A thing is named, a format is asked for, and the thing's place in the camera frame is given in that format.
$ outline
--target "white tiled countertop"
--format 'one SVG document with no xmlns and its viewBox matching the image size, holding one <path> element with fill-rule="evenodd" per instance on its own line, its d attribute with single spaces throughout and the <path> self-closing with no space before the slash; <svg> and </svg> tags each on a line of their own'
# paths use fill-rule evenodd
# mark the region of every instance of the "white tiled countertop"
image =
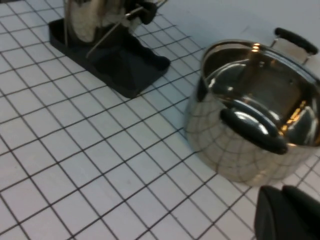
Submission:
<svg viewBox="0 0 320 240">
<path fill-rule="evenodd" d="M 203 50 L 166 11 L 136 35 L 171 68 L 129 100 L 48 43 L 62 1 L 0 4 L 0 240 L 254 239 L 258 189 L 183 137 Z M 314 156 L 278 186 L 319 180 Z"/>
</svg>

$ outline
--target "black pot handle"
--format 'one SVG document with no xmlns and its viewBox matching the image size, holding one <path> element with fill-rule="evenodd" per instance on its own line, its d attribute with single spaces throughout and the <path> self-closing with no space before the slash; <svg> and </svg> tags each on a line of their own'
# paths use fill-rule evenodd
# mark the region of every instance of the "black pot handle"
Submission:
<svg viewBox="0 0 320 240">
<path fill-rule="evenodd" d="M 288 151 L 287 143 L 282 138 L 263 134 L 256 127 L 239 119 L 234 111 L 228 108 L 221 110 L 220 119 L 234 132 L 261 149 L 278 155 L 284 155 Z"/>
<path fill-rule="evenodd" d="M 283 29 L 281 27 L 277 27 L 274 30 L 274 34 L 278 38 L 285 39 L 285 40 L 297 45 L 298 47 L 304 49 L 309 55 L 316 55 L 319 52 L 318 48 L 315 45 L 313 45 L 311 42 L 309 42 L 304 37 L 292 32 L 292 31 Z"/>
</svg>

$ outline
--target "white wall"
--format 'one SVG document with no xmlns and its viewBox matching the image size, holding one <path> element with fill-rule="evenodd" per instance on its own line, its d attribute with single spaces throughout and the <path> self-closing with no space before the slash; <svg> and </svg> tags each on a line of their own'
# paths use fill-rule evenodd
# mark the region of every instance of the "white wall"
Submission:
<svg viewBox="0 0 320 240">
<path fill-rule="evenodd" d="M 319 0 L 169 0 L 161 12 L 203 47 L 224 39 L 269 45 L 282 27 L 320 48 Z M 320 76 L 320 56 L 308 67 Z"/>
</svg>

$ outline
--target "stainless steel pot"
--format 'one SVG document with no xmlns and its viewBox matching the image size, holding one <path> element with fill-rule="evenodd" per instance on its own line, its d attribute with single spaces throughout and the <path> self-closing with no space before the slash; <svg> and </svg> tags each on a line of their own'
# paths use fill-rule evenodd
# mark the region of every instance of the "stainless steel pot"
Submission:
<svg viewBox="0 0 320 240">
<path fill-rule="evenodd" d="M 204 53 L 186 109 L 185 131 L 199 157 L 227 179 L 250 186 L 292 174 L 320 146 L 320 80 L 304 68 L 318 49 L 277 28 L 272 45 L 226 40 Z M 303 64 L 273 49 L 303 48 Z"/>
</svg>

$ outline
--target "black stand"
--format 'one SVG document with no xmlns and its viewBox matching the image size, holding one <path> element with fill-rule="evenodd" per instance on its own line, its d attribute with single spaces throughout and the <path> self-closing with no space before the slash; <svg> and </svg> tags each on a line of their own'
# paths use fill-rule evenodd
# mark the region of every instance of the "black stand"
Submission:
<svg viewBox="0 0 320 240">
<path fill-rule="evenodd" d="M 142 46 L 127 30 L 121 33 L 122 41 L 110 47 L 98 47 L 89 58 L 86 55 L 91 46 L 75 44 L 70 36 L 66 46 L 64 19 L 50 22 L 49 34 L 53 47 L 130 99 L 163 76 L 171 63 Z"/>
</svg>

